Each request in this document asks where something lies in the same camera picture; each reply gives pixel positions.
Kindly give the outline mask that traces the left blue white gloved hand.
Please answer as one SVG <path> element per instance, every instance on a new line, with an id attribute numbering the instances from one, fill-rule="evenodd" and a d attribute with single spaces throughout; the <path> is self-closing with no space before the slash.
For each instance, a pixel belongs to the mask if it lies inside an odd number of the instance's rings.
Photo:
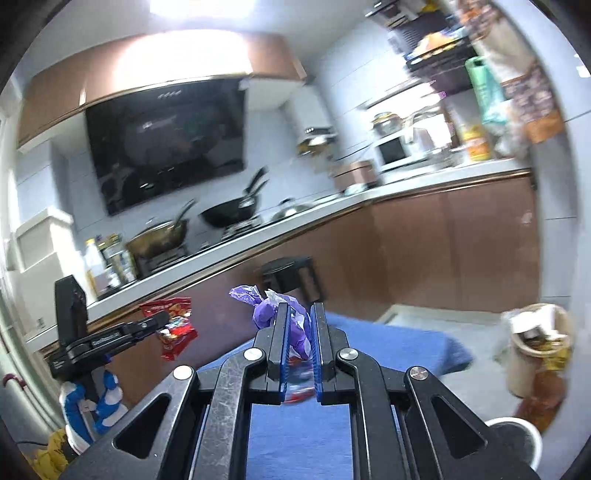
<path id="1" fill-rule="evenodd" d="M 72 450 L 81 455 L 107 433 L 128 411 L 123 404 L 123 391 L 118 378 L 109 370 L 93 372 L 90 383 L 98 397 L 90 394 L 80 382 L 63 382 L 59 403 L 65 420 L 65 433 Z"/>

